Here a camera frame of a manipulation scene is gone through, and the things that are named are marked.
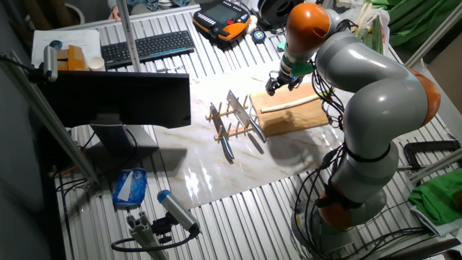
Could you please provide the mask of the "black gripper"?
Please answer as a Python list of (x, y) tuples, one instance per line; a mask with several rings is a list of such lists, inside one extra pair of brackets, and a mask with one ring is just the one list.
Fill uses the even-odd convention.
[(302, 81), (303, 77), (294, 77), (282, 70), (279, 70), (277, 77), (269, 78), (265, 89), (268, 95), (273, 96), (276, 90), (278, 90), (281, 86), (288, 85), (288, 89), (293, 90), (294, 88), (298, 88)]

